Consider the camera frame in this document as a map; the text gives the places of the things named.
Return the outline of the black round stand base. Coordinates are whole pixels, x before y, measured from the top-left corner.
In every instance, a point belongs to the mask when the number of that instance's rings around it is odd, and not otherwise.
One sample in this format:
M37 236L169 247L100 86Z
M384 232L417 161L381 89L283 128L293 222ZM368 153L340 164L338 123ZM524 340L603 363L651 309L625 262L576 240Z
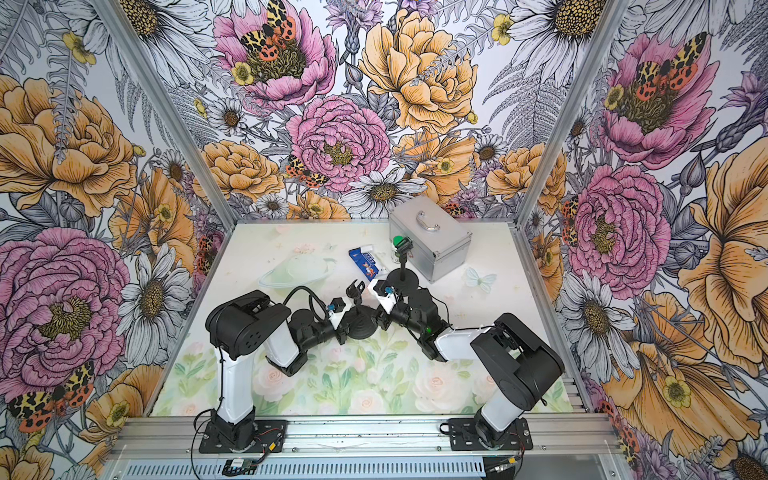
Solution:
M418 276L408 268L397 268L390 272L386 281L400 295L408 297L419 289Z

